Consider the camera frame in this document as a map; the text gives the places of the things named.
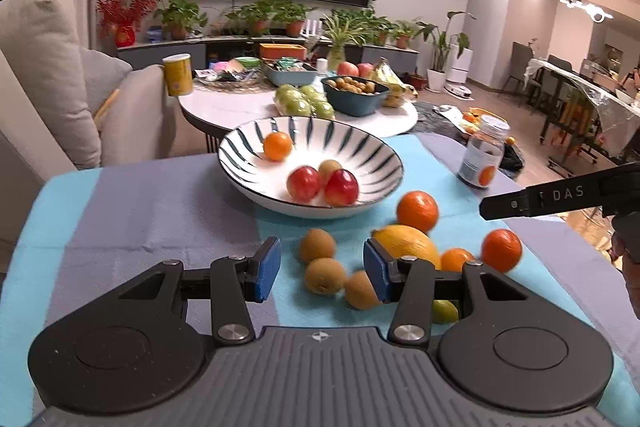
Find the red apple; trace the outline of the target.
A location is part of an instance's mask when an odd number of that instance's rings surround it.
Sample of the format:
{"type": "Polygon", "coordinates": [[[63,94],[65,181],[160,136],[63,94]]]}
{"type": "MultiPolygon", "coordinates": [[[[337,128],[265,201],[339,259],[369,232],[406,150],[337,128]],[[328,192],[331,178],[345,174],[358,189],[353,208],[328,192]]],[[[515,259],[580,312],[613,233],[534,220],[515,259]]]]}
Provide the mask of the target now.
{"type": "Polygon", "coordinates": [[[294,202],[311,202],[320,192],[321,178],[310,166],[298,167],[288,175],[286,189],[294,202]]]}

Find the grey blue snack tray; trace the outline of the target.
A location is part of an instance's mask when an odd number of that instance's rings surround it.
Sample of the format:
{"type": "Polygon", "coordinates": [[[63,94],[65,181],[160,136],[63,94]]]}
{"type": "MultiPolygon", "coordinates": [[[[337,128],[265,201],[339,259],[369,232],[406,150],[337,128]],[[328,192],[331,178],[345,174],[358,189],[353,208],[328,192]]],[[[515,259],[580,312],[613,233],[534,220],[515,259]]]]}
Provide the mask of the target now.
{"type": "Polygon", "coordinates": [[[290,84],[293,87],[308,86],[314,82],[317,71],[309,64],[292,57],[262,62],[262,72],[273,86],[290,84]]]}

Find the orange box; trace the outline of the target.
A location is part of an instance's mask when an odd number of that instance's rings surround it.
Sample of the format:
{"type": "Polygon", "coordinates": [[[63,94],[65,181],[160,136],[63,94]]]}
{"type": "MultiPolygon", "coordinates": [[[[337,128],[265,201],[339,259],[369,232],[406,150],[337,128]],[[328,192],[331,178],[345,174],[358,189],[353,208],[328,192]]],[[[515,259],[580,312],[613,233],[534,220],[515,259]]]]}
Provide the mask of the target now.
{"type": "Polygon", "coordinates": [[[306,60],[307,50],[301,44],[266,42],[259,45],[259,55],[265,61],[277,61],[288,57],[303,62],[306,60]]]}

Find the dining table with cover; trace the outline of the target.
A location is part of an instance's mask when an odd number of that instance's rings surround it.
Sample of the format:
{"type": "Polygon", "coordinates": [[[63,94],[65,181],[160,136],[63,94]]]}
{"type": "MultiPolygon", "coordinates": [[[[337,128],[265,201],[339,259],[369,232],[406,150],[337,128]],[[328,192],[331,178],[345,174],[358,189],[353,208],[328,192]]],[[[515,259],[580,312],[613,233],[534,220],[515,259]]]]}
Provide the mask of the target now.
{"type": "Polygon", "coordinates": [[[620,165],[639,152],[639,104],[627,103],[597,84],[548,61],[533,58],[525,69],[527,84],[555,80],[539,142],[568,144],[562,166],[570,155],[597,153],[620,165]]]}

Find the white round coffee table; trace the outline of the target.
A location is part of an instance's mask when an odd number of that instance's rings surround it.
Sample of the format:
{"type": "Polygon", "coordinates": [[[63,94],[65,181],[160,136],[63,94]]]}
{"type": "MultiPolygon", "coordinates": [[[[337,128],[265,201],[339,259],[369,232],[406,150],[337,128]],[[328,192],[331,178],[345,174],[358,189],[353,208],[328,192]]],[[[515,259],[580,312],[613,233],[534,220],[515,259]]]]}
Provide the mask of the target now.
{"type": "MultiPolygon", "coordinates": [[[[215,150],[219,141],[240,124],[280,115],[273,102],[276,88],[265,81],[262,87],[262,91],[254,88],[232,92],[195,86],[190,94],[180,96],[178,101],[186,121],[205,134],[207,150],[215,150]]],[[[381,139],[411,131],[419,119],[413,101],[407,100],[399,107],[380,107],[362,117],[343,114],[335,104],[332,106],[337,121],[351,124],[381,139]]]]}

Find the blue grey striped tablecloth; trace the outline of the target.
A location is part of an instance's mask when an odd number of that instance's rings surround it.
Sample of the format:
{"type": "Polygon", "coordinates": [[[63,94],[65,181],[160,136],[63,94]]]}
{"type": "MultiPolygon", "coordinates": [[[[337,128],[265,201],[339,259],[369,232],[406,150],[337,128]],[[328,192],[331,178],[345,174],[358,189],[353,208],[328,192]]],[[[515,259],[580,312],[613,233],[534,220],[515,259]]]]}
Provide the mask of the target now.
{"type": "Polygon", "coordinates": [[[614,363],[595,407],[503,412],[454,390],[431,355],[386,340],[394,307],[367,312],[311,295],[294,251],[307,222],[259,208],[213,155],[66,173],[40,191],[1,291],[1,421],[6,426],[634,426],[639,324],[623,279],[565,223],[518,220],[525,246],[514,281],[601,334],[614,363]],[[195,381],[157,407],[122,415],[47,409],[32,375],[68,387],[60,350],[28,351],[46,327],[144,271],[207,269],[280,239],[269,298],[248,312],[259,336],[198,365],[195,381]]]}

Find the tall potted plant white pot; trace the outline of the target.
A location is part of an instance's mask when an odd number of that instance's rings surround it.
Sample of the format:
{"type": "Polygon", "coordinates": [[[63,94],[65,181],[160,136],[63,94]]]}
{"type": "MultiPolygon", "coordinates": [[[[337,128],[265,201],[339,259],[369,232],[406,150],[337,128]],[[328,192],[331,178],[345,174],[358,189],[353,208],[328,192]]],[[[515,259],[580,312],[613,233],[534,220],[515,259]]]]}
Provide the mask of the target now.
{"type": "Polygon", "coordinates": [[[427,67],[426,71],[428,91],[438,93],[444,89],[447,81],[446,65],[452,48],[455,46],[458,49],[457,57],[460,57],[470,47],[470,38],[465,32],[460,31],[457,34],[450,32],[452,20],[459,15],[466,15],[475,20],[475,16],[470,12],[449,11],[444,29],[440,29],[432,23],[425,23],[423,20],[416,22],[414,35],[432,45],[431,65],[427,67]]]}

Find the kiwi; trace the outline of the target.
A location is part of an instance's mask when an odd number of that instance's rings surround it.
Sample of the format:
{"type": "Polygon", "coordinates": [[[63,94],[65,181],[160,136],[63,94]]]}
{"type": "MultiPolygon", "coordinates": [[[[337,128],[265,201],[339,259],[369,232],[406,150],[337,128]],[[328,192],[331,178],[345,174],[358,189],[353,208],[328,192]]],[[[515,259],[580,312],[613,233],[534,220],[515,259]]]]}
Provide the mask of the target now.
{"type": "Polygon", "coordinates": [[[361,311],[368,311],[380,304],[373,285],[364,270],[352,274],[344,285],[345,299],[349,306],[361,311]]]}
{"type": "Polygon", "coordinates": [[[305,270],[305,286],[316,295],[335,295],[344,287],[346,281],[345,268],[332,258],[314,259],[305,270]]]}
{"type": "Polygon", "coordinates": [[[333,258],[336,254],[336,243],[332,235],[322,229],[309,229],[300,240],[298,257],[305,265],[316,259],[333,258]]]}

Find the green jujube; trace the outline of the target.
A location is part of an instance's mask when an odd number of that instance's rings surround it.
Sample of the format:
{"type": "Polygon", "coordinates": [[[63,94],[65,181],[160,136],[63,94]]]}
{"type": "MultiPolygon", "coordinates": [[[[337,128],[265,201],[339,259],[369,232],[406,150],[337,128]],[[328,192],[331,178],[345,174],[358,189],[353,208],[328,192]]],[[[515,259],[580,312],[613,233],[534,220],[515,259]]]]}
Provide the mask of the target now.
{"type": "Polygon", "coordinates": [[[449,300],[434,300],[432,304],[432,322],[435,324],[451,324],[459,320],[459,311],[449,300]]]}

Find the banana bunch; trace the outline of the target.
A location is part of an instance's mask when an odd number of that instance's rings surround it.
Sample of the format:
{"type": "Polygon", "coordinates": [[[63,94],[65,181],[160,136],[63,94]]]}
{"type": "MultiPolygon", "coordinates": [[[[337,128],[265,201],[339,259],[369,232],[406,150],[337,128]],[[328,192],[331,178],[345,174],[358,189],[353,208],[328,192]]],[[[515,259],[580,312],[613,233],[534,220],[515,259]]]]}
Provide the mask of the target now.
{"type": "Polygon", "coordinates": [[[384,57],[373,66],[369,79],[388,88],[386,99],[383,102],[384,107],[399,108],[405,102],[413,103],[418,99],[416,88],[402,82],[384,57]]]}

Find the reddish brown plum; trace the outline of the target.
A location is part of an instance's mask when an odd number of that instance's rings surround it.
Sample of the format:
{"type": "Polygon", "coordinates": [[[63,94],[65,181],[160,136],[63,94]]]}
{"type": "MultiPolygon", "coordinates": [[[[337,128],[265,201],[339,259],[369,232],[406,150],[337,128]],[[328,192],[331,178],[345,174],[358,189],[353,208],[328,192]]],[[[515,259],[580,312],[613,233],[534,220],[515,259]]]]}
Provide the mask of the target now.
{"type": "Polygon", "coordinates": [[[335,170],[329,176],[324,187],[324,199],[332,207],[345,207],[355,204],[359,196],[359,184],[350,171],[335,170]]]}

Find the large yellow mango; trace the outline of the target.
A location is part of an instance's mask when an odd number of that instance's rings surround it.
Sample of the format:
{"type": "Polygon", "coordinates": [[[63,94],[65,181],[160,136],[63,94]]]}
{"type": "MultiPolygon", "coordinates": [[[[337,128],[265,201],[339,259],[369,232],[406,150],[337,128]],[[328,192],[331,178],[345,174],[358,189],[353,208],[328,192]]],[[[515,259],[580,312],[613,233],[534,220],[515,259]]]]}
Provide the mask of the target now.
{"type": "Polygon", "coordinates": [[[371,233],[372,239],[380,243],[396,259],[410,256],[431,262],[439,270],[442,267],[439,252],[433,241],[423,232],[408,225],[387,225],[371,233]]]}

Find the small orange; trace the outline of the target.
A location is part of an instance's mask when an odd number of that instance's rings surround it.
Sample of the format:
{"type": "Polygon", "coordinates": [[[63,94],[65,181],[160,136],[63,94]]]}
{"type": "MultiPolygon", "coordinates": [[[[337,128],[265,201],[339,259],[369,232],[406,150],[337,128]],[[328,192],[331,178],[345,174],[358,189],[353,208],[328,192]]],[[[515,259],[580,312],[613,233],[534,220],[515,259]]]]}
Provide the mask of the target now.
{"type": "Polygon", "coordinates": [[[440,256],[440,269],[447,272],[461,272],[465,263],[475,257],[463,248],[450,248],[440,256]]]}

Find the clear jar orange label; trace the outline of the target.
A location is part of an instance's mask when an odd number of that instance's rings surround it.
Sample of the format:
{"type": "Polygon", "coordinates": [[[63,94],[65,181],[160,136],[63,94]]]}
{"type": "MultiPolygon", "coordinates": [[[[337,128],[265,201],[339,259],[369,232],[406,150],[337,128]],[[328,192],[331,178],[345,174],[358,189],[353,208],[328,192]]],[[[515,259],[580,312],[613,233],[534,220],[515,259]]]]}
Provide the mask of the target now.
{"type": "Polygon", "coordinates": [[[505,120],[480,116],[478,129],[466,146],[458,177],[476,188],[487,188],[498,172],[509,133],[510,126],[505,120]]]}

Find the grey tv cabinet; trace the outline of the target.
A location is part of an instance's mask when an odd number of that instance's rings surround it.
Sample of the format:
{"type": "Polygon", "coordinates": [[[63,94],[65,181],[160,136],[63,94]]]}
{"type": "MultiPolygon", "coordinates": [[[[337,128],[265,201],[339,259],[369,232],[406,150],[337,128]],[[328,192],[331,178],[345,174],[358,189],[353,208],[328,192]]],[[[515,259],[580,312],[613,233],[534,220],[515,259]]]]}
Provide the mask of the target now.
{"type": "MultiPolygon", "coordinates": [[[[189,53],[192,67],[195,69],[209,68],[210,64],[228,61],[239,56],[260,56],[262,44],[299,44],[307,52],[308,57],[327,58],[330,42],[321,39],[313,48],[306,46],[303,37],[288,38],[285,36],[219,36],[205,37],[179,41],[163,41],[158,43],[138,43],[134,46],[120,48],[116,56],[129,63],[134,69],[160,64],[165,56],[189,53]]],[[[418,64],[419,52],[412,49],[399,49],[396,46],[345,46],[346,60],[352,64],[376,63],[380,58],[386,58],[396,74],[414,72],[418,64]]]]}

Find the yellow basket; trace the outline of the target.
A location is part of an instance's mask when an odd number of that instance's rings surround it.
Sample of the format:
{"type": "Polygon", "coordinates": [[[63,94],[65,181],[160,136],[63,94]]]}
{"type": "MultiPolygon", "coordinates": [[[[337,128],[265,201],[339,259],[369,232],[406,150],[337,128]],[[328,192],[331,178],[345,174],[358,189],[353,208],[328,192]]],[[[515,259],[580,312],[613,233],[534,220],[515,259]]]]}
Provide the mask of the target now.
{"type": "Polygon", "coordinates": [[[480,121],[483,116],[496,118],[500,121],[504,121],[499,115],[489,112],[489,110],[480,107],[470,107],[466,112],[462,114],[462,121],[460,127],[464,132],[472,134],[480,129],[480,121]]]}

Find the yellow canister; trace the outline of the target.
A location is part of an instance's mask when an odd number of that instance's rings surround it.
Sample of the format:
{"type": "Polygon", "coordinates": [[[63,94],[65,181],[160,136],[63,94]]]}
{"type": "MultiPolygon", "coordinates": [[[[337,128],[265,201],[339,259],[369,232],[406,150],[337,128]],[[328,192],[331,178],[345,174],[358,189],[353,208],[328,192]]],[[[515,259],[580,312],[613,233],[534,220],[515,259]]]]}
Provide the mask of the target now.
{"type": "Polygon", "coordinates": [[[164,81],[169,96],[188,95],[193,91],[191,55],[174,54],[163,58],[164,81]]]}

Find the red flower vase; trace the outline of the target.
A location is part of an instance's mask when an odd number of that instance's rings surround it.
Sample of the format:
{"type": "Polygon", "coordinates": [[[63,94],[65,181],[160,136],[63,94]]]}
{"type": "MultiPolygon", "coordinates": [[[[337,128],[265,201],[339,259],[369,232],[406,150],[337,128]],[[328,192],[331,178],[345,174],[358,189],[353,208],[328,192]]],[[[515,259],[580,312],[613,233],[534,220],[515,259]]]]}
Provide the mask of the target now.
{"type": "Polygon", "coordinates": [[[111,36],[117,49],[132,46],[143,20],[157,5],[158,0],[96,0],[101,35],[111,36]]]}

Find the dark blue fruit bowl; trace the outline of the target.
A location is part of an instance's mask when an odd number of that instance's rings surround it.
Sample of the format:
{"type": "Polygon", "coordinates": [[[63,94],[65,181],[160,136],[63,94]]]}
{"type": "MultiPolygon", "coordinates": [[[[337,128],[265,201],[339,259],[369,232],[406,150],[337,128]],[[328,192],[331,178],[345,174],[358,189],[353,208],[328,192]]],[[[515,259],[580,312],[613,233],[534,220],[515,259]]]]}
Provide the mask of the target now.
{"type": "Polygon", "coordinates": [[[352,117],[372,115],[390,94],[390,89],[381,83],[360,77],[352,77],[352,83],[345,79],[346,76],[321,79],[326,99],[338,113],[352,117]]]}

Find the small brown yellow fruit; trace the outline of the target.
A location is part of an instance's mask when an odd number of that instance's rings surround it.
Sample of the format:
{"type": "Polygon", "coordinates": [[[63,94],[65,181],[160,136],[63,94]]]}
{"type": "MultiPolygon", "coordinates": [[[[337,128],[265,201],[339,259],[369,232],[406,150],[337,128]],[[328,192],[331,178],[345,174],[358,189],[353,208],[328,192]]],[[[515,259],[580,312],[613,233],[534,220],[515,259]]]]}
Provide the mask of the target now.
{"type": "Polygon", "coordinates": [[[342,165],[336,160],[329,159],[329,160],[322,161],[322,163],[318,168],[318,173],[319,173],[321,182],[323,184],[326,184],[326,182],[328,182],[329,179],[331,178],[332,174],[335,171],[341,170],[341,169],[342,169],[342,165]]]}

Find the beige sofa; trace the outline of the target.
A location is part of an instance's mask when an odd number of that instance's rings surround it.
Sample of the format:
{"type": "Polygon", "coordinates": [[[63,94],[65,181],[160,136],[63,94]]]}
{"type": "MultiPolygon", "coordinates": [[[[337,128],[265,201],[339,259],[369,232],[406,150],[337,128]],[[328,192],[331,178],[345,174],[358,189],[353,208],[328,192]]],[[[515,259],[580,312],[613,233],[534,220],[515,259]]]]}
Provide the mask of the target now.
{"type": "Polygon", "coordinates": [[[82,46],[74,0],[2,0],[2,259],[50,179],[165,158],[175,133],[160,66],[82,46]]]}

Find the striped white ceramic bowl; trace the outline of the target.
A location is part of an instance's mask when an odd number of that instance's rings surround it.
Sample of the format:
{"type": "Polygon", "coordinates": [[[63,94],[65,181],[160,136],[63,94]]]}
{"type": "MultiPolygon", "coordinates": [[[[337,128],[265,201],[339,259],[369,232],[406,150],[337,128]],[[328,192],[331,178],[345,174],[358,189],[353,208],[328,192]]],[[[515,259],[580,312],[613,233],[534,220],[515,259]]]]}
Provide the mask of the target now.
{"type": "Polygon", "coordinates": [[[335,120],[283,116],[241,124],[222,139],[219,164],[234,187],[259,206],[282,215],[305,219],[341,219],[383,202],[401,184],[404,165],[393,147],[361,129],[335,120]],[[292,152],[286,158],[269,159],[265,139],[286,134],[292,152]],[[322,161],[335,160],[355,176],[359,194],[349,205],[333,207],[319,194],[311,202],[296,202],[286,179],[300,167],[317,169],[322,161]]]}

